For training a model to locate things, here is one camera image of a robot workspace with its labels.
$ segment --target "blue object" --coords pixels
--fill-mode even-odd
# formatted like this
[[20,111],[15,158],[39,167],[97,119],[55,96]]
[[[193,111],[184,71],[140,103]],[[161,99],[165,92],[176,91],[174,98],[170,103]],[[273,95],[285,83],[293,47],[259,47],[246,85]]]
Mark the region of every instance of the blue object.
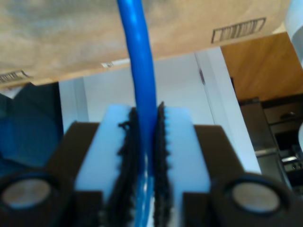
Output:
[[153,193],[153,136],[157,120],[152,52],[141,0],[117,0],[131,60],[140,130],[135,226],[147,225]]

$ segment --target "black serrated edge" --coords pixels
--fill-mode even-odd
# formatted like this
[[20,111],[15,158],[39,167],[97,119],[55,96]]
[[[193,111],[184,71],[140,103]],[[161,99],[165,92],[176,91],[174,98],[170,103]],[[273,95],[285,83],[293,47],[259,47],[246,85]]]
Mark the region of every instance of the black serrated edge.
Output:
[[166,150],[164,103],[158,108],[158,120],[155,130],[155,149],[153,156],[155,173],[155,204],[154,204],[154,226],[166,227],[170,220],[172,206],[171,190],[167,176],[168,165],[166,161],[169,152]]
[[109,227],[127,226],[134,218],[131,215],[131,210],[135,207],[132,197],[135,194],[139,156],[139,126],[135,108],[129,113],[129,121],[119,126],[125,130],[126,136],[124,145],[118,152],[122,156],[120,175],[107,203]]

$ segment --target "cardboard box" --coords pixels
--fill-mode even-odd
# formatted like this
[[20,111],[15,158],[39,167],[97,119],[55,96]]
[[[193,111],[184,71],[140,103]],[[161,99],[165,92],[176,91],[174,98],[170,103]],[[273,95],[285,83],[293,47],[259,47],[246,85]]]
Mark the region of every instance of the cardboard box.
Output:
[[[155,60],[271,35],[290,0],[143,0]],[[129,65],[116,1],[0,2],[0,88]]]

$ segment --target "blue wire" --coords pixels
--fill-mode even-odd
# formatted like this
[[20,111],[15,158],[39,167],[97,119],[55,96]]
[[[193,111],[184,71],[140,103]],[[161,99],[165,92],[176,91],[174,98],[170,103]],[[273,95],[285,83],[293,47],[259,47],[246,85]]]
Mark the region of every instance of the blue wire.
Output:
[[152,52],[141,0],[117,0],[131,60],[140,130],[136,227],[146,227],[153,194],[153,136],[157,121]]

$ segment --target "barcode label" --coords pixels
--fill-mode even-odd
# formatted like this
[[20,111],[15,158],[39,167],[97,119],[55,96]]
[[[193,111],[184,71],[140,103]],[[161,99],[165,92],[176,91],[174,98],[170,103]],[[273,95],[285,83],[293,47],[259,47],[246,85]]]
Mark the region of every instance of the barcode label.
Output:
[[13,81],[19,81],[23,79],[28,79],[29,76],[24,73],[24,71],[9,72],[6,74],[0,74],[0,84],[5,84]]
[[229,39],[235,39],[259,32],[264,26],[266,18],[246,21],[243,23],[222,27],[213,31],[212,43],[217,43]]
[[109,62],[109,63],[101,63],[101,65],[104,68],[111,68],[113,66],[124,65],[124,64],[129,64],[129,63],[130,63],[130,59],[129,58],[125,58],[125,59],[120,59],[120,60],[112,61],[112,62]]

